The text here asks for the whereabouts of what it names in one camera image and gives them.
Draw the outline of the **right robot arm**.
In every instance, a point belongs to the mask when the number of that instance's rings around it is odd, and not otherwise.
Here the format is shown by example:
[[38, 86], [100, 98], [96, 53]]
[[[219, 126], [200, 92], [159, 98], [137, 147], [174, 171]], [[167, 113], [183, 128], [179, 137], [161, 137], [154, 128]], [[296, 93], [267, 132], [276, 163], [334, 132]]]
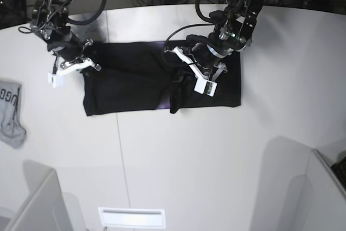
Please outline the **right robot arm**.
[[84, 26], [92, 23], [101, 15], [107, 0], [101, 0], [96, 13], [90, 18], [77, 21], [69, 18], [69, 5], [73, 0], [37, 0], [32, 10], [28, 27], [20, 26], [19, 32], [34, 34], [46, 43], [55, 61], [48, 81], [57, 84], [65, 75], [74, 71], [85, 73], [93, 69], [101, 70], [101, 66], [86, 54], [93, 40], [81, 41], [72, 31], [72, 25]]

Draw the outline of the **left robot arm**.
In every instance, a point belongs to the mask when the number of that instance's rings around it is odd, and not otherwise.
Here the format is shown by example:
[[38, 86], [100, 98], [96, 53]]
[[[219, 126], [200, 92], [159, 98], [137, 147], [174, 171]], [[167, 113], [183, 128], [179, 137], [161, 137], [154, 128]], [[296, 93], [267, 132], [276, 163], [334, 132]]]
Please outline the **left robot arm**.
[[186, 45], [168, 47], [166, 39], [162, 48], [164, 62], [172, 67], [191, 69], [196, 83], [194, 91], [213, 96], [217, 78], [228, 71], [224, 59], [234, 52], [241, 52], [252, 42], [252, 35], [265, 0], [225, 0], [223, 10], [202, 14], [201, 0], [195, 0], [197, 16], [203, 26], [212, 25], [208, 36], [188, 35]]

